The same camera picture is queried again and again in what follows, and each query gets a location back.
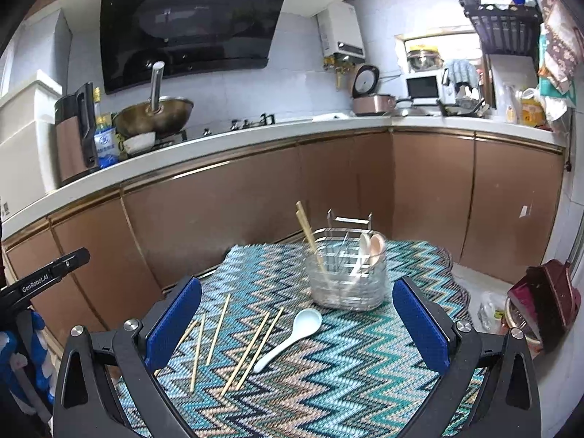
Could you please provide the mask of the pink ceramic spoon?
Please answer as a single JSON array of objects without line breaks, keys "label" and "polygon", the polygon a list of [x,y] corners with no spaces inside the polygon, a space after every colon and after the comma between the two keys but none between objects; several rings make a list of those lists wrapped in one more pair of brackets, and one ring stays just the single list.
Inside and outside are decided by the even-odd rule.
[{"label": "pink ceramic spoon", "polygon": [[385,251],[385,238],[381,233],[374,233],[370,237],[369,267],[373,268],[382,258]]}]

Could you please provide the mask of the white ceramic spoon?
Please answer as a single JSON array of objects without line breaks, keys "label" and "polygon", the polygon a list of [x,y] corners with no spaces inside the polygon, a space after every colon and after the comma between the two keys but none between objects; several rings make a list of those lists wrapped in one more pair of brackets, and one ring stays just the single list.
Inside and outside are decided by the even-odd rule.
[{"label": "white ceramic spoon", "polygon": [[356,258],[356,263],[352,267],[350,272],[351,277],[358,277],[359,271],[362,265],[368,260],[370,255],[371,239],[367,233],[362,233],[359,237],[359,247],[358,254]]},{"label": "white ceramic spoon", "polygon": [[284,341],[258,359],[253,366],[253,372],[255,374],[259,374],[273,359],[275,359],[283,351],[298,341],[317,333],[321,328],[322,322],[323,318],[321,313],[314,308],[305,308],[304,310],[299,311],[293,320],[290,335]]}]

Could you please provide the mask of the lower kitchen cabinets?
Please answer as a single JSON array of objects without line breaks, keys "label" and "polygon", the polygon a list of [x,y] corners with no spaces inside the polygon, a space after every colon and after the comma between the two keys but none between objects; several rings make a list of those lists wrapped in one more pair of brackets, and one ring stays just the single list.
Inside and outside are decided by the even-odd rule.
[{"label": "lower kitchen cabinets", "polygon": [[370,218],[396,240],[424,240],[453,261],[515,283],[545,261],[563,152],[461,131],[373,131],[237,150],[93,196],[9,236],[3,256],[24,277],[88,249],[89,263],[35,298],[64,343],[138,318],[187,275],[235,245],[274,243],[329,212]]}]

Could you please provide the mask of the dark red dustpan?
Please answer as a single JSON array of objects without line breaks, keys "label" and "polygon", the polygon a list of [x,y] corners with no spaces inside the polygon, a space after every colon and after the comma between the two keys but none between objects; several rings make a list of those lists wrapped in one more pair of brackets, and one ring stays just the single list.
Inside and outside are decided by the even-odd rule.
[{"label": "dark red dustpan", "polygon": [[557,259],[527,267],[519,282],[508,290],[510,303],[519,311],[545,353],[555,350],[576,321],[581,294],[572,285],[571,264]]}]

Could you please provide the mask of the zigzag knitted table cloth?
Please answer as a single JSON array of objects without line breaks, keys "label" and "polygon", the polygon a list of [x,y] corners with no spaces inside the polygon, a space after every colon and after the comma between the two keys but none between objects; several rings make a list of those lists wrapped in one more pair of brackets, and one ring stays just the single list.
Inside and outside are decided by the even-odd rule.
[{"label": "zigzag knitted table cloth", "polygon": [[[232,294],[210,366],[209,347],[225,298]],[[206,311],[194,394],[189,393],[199,325],[156,375],[200,437],[394,437],[438,380],[414,345],[392,301],[369,312],[323,311],[319,331],[253,369],[235,388],[271,321],[284,307],[260,356],[290,333],[311,307],[304,249],[298,244],[236,246],[203,283]],[[221,391],[262,321],[230,389]]]}]

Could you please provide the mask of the white appliance box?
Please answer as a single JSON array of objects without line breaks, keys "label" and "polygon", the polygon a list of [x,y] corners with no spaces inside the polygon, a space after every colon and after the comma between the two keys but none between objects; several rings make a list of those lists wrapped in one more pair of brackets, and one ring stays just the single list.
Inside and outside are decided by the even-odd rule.
[{"label": "white appliance box", "polygon": [[1,98],[1,218],[58,189],[54,104],[62,87],[42,70]]}]

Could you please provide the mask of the blue label bottle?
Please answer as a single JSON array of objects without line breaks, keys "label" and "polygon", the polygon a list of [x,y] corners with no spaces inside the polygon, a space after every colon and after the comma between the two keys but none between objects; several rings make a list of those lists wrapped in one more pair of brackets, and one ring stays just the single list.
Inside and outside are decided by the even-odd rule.
[{"label": "blue label bottle", "polygon": [[119,162],[120,152],[111,116],[102,113],[101,91],[98,86],[93,89],[93,101],[96,124],[94,143],[96,146],[99,168],[104,169]]}]

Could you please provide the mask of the white ceramic bowl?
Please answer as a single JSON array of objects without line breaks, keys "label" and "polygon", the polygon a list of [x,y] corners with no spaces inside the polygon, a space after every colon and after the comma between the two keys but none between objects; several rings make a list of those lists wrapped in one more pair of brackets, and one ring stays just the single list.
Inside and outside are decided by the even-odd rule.
[{"label": "white ceramic bowl", "polygon": [[150,151],[155,145],[156,137],[153,131],[135,135],[123,142],[127,155],[134,156]]}]

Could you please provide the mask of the yellow oil bottle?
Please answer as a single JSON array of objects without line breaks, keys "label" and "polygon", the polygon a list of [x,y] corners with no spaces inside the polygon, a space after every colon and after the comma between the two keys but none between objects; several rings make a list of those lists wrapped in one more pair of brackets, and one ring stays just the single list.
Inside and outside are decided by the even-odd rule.
[{"label": "yellow oil bottle", "polygon": [[520,94],[520,106],[522,107],[522,123],[525,126],[536,128],[546,123],[545,110],[538,100],[538,90],[527,88]]}]

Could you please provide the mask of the metal pot lid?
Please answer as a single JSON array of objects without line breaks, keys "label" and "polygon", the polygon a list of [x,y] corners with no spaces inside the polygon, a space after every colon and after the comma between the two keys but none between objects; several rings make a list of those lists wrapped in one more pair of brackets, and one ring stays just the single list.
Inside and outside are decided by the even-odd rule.
[{"label": "metal pot lid", "polygon": [[416,106],[410,99],[398,99],[390,112],[391,117],[427,117],[430,113],[422,107]]}]

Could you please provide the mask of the white microwave oven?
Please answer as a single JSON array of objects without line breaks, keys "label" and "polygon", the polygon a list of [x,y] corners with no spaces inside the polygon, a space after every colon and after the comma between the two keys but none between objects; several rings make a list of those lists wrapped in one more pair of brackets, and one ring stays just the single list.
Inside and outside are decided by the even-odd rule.
[{"label": "white microwave oven", "polygon": [[443,95],[442,77],[442,69],[407,74],[406,86],[409,98],[417,105],[435,105],[435,102]]}]

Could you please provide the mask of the gas stove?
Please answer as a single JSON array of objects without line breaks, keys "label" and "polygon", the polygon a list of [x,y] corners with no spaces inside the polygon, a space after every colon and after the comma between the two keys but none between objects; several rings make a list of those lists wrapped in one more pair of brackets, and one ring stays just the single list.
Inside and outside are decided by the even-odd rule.
[{"label": "gas stove", "polygon": [[314,134],[315,131],[311,125],[316,122],[313,121],[313,117],[313,114],[289,119],[275,117],[275,123],[272,124],[270,115],[267,115],[266,126],[261,126],[259,121],[250,122],[245,126],[243,120],[200,124],[200,126],[182,128],[176,134],[167,137],[155,138],[153,143],[142,150],[142,153],[193,142],[199,143],[200,146],[209,145],[210,148],[204,148],[204,151],[211,153],[265,142],[285,141],[288,138]]}]

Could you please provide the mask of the rice cooker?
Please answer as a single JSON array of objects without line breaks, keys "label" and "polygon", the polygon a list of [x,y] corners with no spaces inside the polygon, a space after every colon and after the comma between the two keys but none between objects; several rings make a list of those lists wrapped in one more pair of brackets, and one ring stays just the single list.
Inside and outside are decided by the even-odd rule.
[{"label": "rice cooker", "polygon": [[357,117],[383,116],[391,113],[397,104],[392,95],[380,94],[380,70],[370,64],[360,64],[354,70],[351,97],[352,112]]}]

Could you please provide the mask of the steel pot on microwave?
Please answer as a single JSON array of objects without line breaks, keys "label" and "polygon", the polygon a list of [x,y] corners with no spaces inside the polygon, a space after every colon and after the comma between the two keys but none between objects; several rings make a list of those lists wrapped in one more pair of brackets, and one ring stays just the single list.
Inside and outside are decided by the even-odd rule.
[{"label": "steel pot on microwave", "polygon": [[435,46],[413,46],[407,51],[407,63],[413,72],[438,70],[443,67],[443,59]]}]

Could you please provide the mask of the hanging patterned cloth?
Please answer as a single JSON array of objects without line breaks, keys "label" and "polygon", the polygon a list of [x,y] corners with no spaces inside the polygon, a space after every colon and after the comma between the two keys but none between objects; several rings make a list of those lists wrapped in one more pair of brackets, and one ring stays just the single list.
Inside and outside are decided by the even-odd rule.
[{"label": "hanging patterned cloth", "polygon": [[538,0],[542,24],[539,38],[538,93],[549,122],[576,106],[574,75],[583,62],[583,35],[561,0]]}]

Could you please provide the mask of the black range hood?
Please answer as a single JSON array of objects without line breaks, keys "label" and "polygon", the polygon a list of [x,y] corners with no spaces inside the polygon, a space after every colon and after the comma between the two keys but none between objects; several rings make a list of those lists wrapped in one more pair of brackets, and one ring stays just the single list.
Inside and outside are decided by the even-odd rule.
[{"label": "black range hood", "polygon": [[284,0],[101,0],[100,50],[108,94],[163,74],[262,69]]}]

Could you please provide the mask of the white water heater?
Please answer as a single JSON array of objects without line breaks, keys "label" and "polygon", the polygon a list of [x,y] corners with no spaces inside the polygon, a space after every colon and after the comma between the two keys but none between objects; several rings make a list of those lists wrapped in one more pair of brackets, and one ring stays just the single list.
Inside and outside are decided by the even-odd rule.
[{"label": "white water heater", "polygon": [[365,62],[356,10],[345,2],[331,3],[317,16],[323,56],[353,64]]}]

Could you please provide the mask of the black wall dish rack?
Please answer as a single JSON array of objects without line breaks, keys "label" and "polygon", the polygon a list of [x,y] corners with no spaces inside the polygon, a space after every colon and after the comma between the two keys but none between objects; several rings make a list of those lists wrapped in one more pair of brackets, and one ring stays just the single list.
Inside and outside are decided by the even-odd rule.
[{"label": "black wall dish rack", "polygon": [[537,0],[459,0],[487,54],[538,55],[542,15]]}]

